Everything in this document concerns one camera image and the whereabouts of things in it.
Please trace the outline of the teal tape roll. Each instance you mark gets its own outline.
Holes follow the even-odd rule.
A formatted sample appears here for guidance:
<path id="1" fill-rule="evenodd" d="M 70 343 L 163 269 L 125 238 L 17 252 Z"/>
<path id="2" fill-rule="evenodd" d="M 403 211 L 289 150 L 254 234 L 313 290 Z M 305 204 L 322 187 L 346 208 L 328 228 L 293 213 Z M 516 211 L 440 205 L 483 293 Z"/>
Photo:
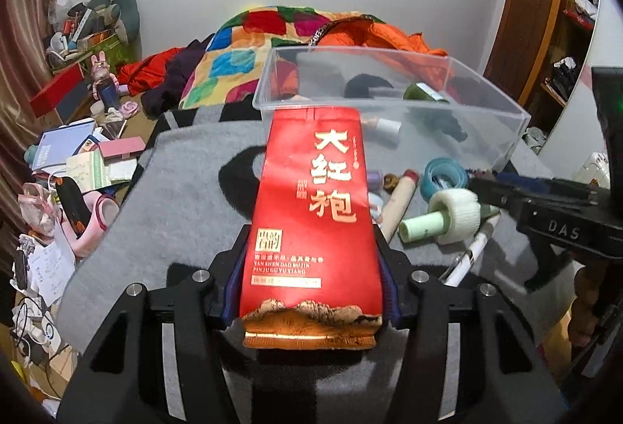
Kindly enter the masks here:
<path id="1" fill-rule="evenodd" d="M 430 160 L 420 177 L 420 194 L 425 202 L 447 189 L 467 187 L 467 171 L 453 158 L 439 157 Z"/>

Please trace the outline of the light green tube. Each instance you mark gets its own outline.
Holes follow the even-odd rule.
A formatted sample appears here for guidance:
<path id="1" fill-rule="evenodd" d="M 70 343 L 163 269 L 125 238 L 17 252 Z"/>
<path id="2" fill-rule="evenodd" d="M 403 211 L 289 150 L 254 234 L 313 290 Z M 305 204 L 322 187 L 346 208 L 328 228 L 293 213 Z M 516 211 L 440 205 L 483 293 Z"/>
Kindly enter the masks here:
<path id="1" fill-rule="evenodd" d="M 398 226 L 398 235 L 406 243 L 415 243 L 427 238 L 445 234 L 450 227 L 450 215 L 445 211 L 434 211 L 403 220 Z"/>

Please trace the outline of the red clothing pile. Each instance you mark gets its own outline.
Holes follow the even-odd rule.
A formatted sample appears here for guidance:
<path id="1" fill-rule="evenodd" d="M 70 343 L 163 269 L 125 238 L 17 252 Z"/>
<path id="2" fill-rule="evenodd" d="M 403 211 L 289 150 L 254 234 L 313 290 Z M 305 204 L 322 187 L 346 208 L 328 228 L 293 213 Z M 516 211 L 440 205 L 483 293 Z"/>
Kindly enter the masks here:
<path id="1" fill-rule="evenodd" d="M 125 64 L 118 69 L 117 80 L 128 87 L 131 96 L 155 89 L 165 79 L 168 62 L 179 52 L 181 48 L 171 48 L 142 61 Z"/>

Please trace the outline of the green gift box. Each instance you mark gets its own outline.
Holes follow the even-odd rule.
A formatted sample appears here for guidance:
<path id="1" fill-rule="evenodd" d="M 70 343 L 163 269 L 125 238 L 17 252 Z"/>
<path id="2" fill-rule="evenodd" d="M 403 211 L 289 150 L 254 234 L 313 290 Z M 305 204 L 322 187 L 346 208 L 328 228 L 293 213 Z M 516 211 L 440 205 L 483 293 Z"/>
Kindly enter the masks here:
<path id="1" fill-rule="evenodd" d="M 137 61 L 134 46 L 122 42 L 116 34 L 96 44 L 92 52 L 94 55 L 104 52 L 112 70 Z"/>

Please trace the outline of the small gold coin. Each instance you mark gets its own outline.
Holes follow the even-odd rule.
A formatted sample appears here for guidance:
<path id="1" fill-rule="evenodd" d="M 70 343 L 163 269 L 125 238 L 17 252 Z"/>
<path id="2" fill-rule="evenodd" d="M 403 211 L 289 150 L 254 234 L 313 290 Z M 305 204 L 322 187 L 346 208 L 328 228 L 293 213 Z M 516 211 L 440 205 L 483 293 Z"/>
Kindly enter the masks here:
<path id="1" fill-rule="evenodd" d="M 392 173 L 387 173 L 383 175 L 383 190 L 387 193 L 391 194 L 397 188 L 399 183 L 399 177 Z"/>

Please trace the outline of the red tea packet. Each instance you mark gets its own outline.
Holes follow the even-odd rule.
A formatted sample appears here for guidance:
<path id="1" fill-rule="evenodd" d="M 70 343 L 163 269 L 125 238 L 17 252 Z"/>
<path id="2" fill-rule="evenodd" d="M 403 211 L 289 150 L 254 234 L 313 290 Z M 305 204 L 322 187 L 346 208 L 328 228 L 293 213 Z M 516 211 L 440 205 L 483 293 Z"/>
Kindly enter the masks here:
<path id="1" fill-rule="evenodd" d="M 371 349 L 382 314 L 358 111 L 276 111 L 242 278 L 244 346 Z"/>

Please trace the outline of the dark green spray bottle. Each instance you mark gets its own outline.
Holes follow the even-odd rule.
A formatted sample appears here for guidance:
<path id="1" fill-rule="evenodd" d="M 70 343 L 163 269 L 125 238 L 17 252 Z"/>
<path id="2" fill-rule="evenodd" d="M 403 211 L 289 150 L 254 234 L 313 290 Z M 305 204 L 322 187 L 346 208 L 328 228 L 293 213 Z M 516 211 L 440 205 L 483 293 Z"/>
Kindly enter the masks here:
<path id="1" fill-rule="evenodd" d="M 450 136 L 458 143 L 468 138 L 468 133 L 449 108 L 450 101 L 423 81 L 410 84 L 403 99 L 418 102 L 409 108 L 412 119 L 422 122 L 429 130 Z"/>

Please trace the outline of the red gift box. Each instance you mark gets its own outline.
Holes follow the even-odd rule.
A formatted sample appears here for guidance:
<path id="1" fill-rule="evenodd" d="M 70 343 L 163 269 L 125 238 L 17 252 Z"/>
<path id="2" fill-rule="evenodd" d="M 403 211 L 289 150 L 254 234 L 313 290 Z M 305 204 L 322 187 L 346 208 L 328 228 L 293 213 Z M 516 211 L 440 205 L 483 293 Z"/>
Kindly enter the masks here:
<path id="1" fill-rule="evenodd" d="M 83 71 L 80 65 L 74 63 L 58 72 L 44 87 L 30 100 L 34 115 L 39 118 L 56 109 L 72 89 L 83 80 Z"/>

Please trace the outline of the pink flat box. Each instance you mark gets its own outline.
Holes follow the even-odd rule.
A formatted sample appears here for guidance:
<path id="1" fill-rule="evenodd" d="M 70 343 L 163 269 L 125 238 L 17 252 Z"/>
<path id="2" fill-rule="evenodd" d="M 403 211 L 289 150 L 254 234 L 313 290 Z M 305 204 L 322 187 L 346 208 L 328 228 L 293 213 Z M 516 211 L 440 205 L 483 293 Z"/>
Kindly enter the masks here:
<path id="1" fill-rule="evenodd" d="M 126 159 L 141 154 L 146 148 L 145 141 L 139 137 L 129 137 L 103 141 L 98 145 L 104 159 Z"/>

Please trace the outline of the beige tube red cap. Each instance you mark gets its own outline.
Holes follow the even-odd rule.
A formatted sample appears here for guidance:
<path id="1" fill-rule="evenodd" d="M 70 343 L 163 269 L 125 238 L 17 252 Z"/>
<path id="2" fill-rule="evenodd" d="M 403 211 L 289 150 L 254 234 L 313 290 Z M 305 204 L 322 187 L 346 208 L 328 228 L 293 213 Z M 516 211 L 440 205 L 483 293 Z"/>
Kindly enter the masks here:
<path id="1" fill-rule="evenodd" d="M 411 170 L 405 170 L 399 178 L 389 201 L 384 205 L 381 215 L 380 231 L 385 241 L 390 244 L 400 222 L 409 208 L 419 182 L 419 175 Z"/>

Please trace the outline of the purple black spray bottle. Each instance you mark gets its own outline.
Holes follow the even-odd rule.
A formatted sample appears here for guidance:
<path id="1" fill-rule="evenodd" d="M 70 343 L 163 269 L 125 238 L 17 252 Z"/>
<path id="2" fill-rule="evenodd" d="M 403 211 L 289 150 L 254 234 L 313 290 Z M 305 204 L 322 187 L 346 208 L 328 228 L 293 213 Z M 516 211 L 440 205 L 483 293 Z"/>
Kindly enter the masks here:
<path id="1" fill-rule="evenodd" d="M 381 171 L 366 172 L 366 182 L 368 183 L 368 191 L 380 191 L 383 188 L 383 173 Z"/>

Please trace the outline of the turquoise lotion bottle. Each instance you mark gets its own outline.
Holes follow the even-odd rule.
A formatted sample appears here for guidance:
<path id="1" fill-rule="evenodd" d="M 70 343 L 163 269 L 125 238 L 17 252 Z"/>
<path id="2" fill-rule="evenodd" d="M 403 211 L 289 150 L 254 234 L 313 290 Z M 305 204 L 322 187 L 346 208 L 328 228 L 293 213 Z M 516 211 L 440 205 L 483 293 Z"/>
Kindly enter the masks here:
<path id="1" fill-rule="evenodd" d="M 380 195 L 368 192 L 368 210 L 374 223 L 382 223 L 382 210 L 384 202 Z"/>

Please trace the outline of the colourful patchwork quilt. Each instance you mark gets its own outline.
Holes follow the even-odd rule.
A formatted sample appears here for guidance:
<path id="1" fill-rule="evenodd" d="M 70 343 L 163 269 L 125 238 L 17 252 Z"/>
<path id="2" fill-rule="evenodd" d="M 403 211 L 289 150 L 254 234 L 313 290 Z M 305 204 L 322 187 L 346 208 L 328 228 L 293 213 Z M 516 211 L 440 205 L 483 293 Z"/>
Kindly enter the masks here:
<path id="1" fill-rule="evenodd" d="M 260 6 L 226 21 L 212 37 L 178 107 L 227 104 L 255 92 L 270 51 L 279 46 L 313 46 L 331 25 L 375 17 L 331 13 L 308 6 Z"/>

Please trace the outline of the pink rabbit toy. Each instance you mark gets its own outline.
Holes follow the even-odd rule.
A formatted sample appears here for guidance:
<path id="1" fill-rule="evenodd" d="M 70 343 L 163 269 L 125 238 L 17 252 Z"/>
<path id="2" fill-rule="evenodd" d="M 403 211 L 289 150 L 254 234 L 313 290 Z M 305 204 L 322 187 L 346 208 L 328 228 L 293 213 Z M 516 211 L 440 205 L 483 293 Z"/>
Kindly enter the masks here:
<path id="1" fill-rule="evenodd" d="M 126 84 L 120 83 L 111 71 L 106 53 L 100 51 L 91 56 L 92 94 L 95 100 L 104 104 L 104 110 L 120 110 L 120 98 L 129 93 Z"/>

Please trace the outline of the white gauze bandage roll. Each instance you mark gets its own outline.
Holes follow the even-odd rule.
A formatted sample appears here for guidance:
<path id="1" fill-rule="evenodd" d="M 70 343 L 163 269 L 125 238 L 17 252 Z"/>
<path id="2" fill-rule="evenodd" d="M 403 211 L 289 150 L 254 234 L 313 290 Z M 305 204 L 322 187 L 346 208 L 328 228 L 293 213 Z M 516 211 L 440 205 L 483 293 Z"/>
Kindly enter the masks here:
<path id="1" fill-rule="evenodd" d="M 477 195 L 464 188 L 440 190 L 429 200 L 429 213 L 445 213 L 449 227 L 434 236 L 438 245 L 465 241 L 476 234 L 480 226 L 480 205 Z"/>

